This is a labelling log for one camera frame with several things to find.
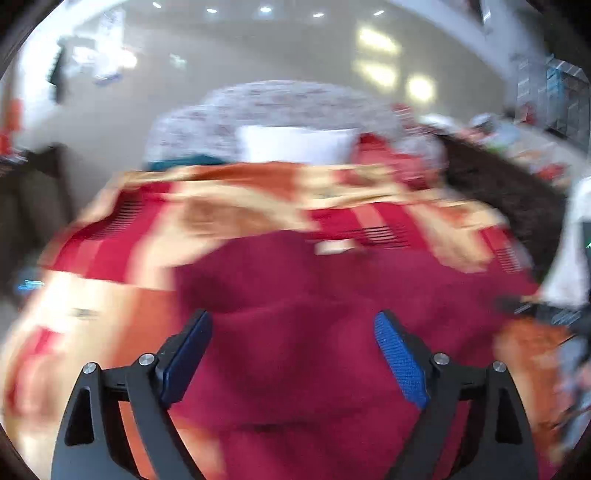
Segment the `maroon fleece garment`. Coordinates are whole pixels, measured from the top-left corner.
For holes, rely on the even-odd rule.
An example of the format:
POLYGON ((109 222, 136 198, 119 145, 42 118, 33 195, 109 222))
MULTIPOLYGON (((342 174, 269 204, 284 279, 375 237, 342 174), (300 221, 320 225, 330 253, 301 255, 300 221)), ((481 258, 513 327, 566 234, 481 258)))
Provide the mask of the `maroon fleece garment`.
POLYGON ((498 262, 463 273, 424 250, 321 255, 294 231, 231 240, 174 279, 180 318, 213 320, 180 411, 218 438, 230 479, 383 478, 419 411, 377 344, 377 313, 481 367, 505 321, 495 300, 534 290, 498 262))

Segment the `red orange patterned blanket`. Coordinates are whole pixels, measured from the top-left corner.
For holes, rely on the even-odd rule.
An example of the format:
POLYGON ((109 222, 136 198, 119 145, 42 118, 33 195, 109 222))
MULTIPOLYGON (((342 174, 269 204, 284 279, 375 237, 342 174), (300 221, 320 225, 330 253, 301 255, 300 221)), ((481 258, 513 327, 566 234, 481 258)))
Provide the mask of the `red orange patterned blanket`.
MULTIPOLYGON (((2 422, 27 466, 51 477, 61 417, 82 367, 125 366, 180 330, 189 318, 179 316, 175 270, 231 240, 294 231, 321 255, 424 250, 463 273, 498 262, 506 272, 526 272, 534 292, 508 220, 454 189, 445 173, 425 190, 377 165, 238 163, 114 179, 43 253, 43 286, 1 352, 2 422)), ((530 323, 501 315, 493 358, 499 340, 529 346, 533 333, 530 323)), ((191 457, 206 478, 230 479, 218 438, 190 421, 181 402, 171 417, 191 457)))

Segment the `dark carved wooden headboard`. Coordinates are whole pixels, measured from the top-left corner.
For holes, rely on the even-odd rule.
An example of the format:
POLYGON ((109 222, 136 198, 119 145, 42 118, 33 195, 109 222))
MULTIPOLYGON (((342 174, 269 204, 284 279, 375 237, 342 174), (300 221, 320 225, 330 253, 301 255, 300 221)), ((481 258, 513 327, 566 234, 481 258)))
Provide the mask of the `dark carved wooden headboard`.
POLYGON ((437 137, 447 152, 448 184, 504 215, 529 254, 533 277, 543 281, 558 251, 566 196, 497 153, 451 135, 437 137))

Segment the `dark wooden side table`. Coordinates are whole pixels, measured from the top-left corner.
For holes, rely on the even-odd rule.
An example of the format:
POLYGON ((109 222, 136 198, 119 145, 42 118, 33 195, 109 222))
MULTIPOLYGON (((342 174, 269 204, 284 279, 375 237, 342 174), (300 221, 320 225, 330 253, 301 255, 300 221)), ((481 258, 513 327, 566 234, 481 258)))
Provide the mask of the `dark wooden side table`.
POLYGON ((50 181, 64 220, 69 223, 74 218, 65 157, 62 143, 1 157, 1 295, 15 303, 21 300, 18 287, 24 283, 23 274, 36 268, 47 244, 34 212, 43 201, 38 193, 27 191, 27 184, 37 175, 50 181))

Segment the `teal cloth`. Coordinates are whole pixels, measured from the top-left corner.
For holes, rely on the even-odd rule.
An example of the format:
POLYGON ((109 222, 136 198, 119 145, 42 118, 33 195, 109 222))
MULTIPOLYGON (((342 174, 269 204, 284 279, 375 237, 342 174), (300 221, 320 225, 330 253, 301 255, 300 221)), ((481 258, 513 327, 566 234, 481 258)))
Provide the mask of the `teal cloth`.
POLYGON ((228 164, 221 158, 212 157, 210 155, 197 154, 184 158, 156 160, 146 162, 143 170, 149 172, 164 172, 177 167, 186 166, 221 166, 228 164))

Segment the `red embroidered pillow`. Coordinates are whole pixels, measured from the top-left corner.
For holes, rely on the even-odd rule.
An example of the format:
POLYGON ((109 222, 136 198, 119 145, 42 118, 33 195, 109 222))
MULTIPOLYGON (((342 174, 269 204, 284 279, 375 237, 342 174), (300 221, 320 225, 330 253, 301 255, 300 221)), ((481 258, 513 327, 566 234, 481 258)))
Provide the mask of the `red embroidered pillow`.
POLYGON ((430 166, 425 154, 403 153, 373 133, 360 136, 352 162, 363 166, 386 166, 396 182, 411 190, 428 189, 441 179, 441 168, 430 166))

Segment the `white pillow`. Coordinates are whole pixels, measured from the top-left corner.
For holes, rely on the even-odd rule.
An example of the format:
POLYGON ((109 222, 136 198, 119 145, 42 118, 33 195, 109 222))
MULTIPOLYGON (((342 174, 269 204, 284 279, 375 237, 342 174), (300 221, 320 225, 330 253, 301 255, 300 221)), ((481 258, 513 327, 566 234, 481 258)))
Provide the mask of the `white pillow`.
POLYGON ((356 129, 315 130, 259 125, 239 127, 235 134, 240 161, 252 164, 346 164, 353 156, 360 138, 360 132, 356 129))

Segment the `dark hanging cloth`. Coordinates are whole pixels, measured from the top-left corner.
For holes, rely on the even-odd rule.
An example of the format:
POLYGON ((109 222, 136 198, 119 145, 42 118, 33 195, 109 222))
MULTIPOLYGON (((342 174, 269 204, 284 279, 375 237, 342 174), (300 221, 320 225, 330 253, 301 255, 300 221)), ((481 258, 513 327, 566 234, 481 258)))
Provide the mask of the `dark hanging cloth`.
POLYGON ((56 104, 61 104, 65 92, 64 67, 67 62, 67 51, 64 45, 60 46, 55 63, 49 74, 48 82, 53 86, 53 97, 56 104))

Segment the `floral quilt bundle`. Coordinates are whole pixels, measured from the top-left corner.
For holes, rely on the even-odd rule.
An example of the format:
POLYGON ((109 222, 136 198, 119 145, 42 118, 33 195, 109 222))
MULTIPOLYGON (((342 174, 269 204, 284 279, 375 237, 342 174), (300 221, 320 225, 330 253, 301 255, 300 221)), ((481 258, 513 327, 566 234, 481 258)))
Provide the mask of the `floral quilt bundle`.
POLYGON ((394 149, 417 155, 432 168, 444 168, 447 155, 433 134, 407 129, 404 116, 384 99, 346 86, 296 80, 266 80, 213 90, 198 104, 157 117, 147 136, 143 161, 204 154, 238 158, 237 128, 246 125, 356 129, 372 133, 394 149))

